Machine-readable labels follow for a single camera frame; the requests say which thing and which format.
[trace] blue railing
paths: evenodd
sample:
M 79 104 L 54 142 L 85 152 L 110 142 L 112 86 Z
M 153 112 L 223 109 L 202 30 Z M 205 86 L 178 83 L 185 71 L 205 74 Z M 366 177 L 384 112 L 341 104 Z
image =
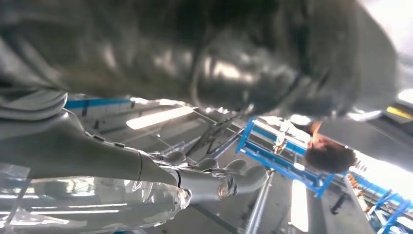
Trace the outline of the blue railing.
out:
M 275 155 L 273 152 L 268 151 L 267 149 L 255 144 L 249 140 L 251 132 L 256 132 L 270 140 L 276 140 L 277 136 L 274 133 L 271 133 L 259 126 L 255 125 L 256 118 L 251 118 L 244 130 L 240 142 L 237 147 L 238 152 L 245 153 L 251 158 L 261 162 L 267 167 L 273 168 L 278 173 L 291 178 L 296 179 L 304 183 L 308 189 L 316 193 L 316 197 L 320 198 L 325 192 L 329 184 L 334 179 L 334 174 L 330 174 L 327 178 L 322 181 L 324 174 L 316 175 L 315 173 L 309 171 L 308 169 L 299 170 L 294 167 L 294 163 Z M 300 146 L 297 146 L 293 142 L 288 142 L 286 148 L 290 151 L 296 152 L 298 154 L 305 154 L 305 149 Z

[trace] yellow object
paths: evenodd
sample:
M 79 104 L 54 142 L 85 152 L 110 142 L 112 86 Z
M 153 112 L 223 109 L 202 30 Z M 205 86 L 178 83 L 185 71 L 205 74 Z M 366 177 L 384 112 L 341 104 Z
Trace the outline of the yellow object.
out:
M 404 118 L 408 118 L 408 119 L 413 119 L 413 116 L 410 115 L 409 113 L 406 113 L 400 109 L 397 109 L 393 106 L 389 106 L 387 107 L 387 112 L 392 113 L 394 115 L 400 116 L 400 117 L 404 117 Z

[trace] transparent plastic sheet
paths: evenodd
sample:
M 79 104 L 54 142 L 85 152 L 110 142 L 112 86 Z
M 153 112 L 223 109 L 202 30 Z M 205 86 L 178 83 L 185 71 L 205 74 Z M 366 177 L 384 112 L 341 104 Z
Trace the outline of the transparent plastic sheet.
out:
M 18 213 L 19 200 L 26 196 L 29 172 L 26 167 L 0 163 L 0 233 L 11 233 L 10 214 Z
M 90 176 L 33 179 L 13 217 L 10 209 L 1 211 L 0 233 L 136 230 L 173 219 L 189 200 L 186 190 L 164 183 Z

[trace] dark curly hair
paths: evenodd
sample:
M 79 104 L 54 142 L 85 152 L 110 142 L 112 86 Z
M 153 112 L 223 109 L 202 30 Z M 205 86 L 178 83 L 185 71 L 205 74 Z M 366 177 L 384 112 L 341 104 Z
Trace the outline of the dark curly hair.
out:
M 329 173 L 341 173 L 356 163 L 353 150 L 336 143 L 325 143 L 322 147 L 310 147 L 304 158 L 308 165 Z

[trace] fluorescent light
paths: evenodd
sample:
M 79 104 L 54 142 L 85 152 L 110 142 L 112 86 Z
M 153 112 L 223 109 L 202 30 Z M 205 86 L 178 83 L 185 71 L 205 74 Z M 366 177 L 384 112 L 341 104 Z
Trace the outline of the fluorescent light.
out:
M 140 104 L 147 104 L 149 101 L 140 97 L 131 97 L 131 101 Z
M 297 162 L 294 163 L 294 167 L 297 168 L 300 171 L 304 171 L 305 167 Z
M 293 180 L 291 223 L 302 232 L 308 232 L 307 188 L 299 180 Z
M 413 104 L 413 89 L 407 89 L 400 92 L 398 98 L 402 101 Z
M 32 215 L 66 215 L 66 214 L 102 214 L 102 213 L 117 213 L 119 210 L 103 210 L 103 211 L 32 211 Z
M 298 124 L 298 125 L 307 125 L 311 122 L 311 119 L 307 116 L 301 115 L 292 115 L 290 117 L 291 122 Z
M 158 102 L 159 102 L 159 105 L 162 105 L 162 106 L 168 106 L 168 105 L 172 106 L 178 103 L 178 101 L 169 100 L 169 99 L 160 99 L 158 100 Z
M 376 118 L 381 114 L 381 111 L 348 113 L 347 116 L 355 121 L 366 121 L 372 118 Z
M 162 111 L 158 112 L 155 114 L 139 117 L 139 118 L 134 118 L 131 120 L 126 121 L 126 124 L 136 130 L 136 129 L 141 129 L 145 128 L 157 123 L 162 123 L 167 120 L 173 119 L 173 118 L 178 118 L 181 116 L 188 115 L 193 112 L 193 109 L 190 107 L 180 107 L 172 110 L 167 110 L 167 111 Z

